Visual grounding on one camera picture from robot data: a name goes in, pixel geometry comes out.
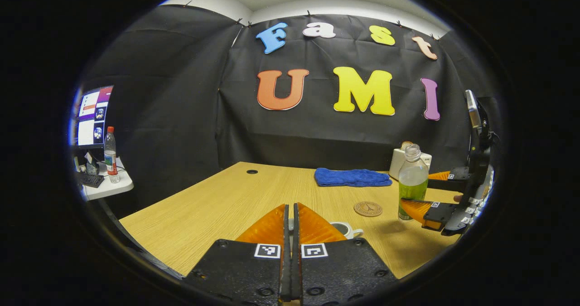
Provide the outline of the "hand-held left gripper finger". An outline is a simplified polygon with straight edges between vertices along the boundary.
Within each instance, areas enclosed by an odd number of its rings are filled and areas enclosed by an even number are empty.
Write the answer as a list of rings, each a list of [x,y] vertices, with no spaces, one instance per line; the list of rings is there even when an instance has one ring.
[[[365,238],[346,238],[302,203],[294,204],[292,275],[301,306],[370,306],[398,283]]]
[[[290,294],[289,206],[281,204],[234,240],[216,240],[185,282],[222,306],[280,306]]]

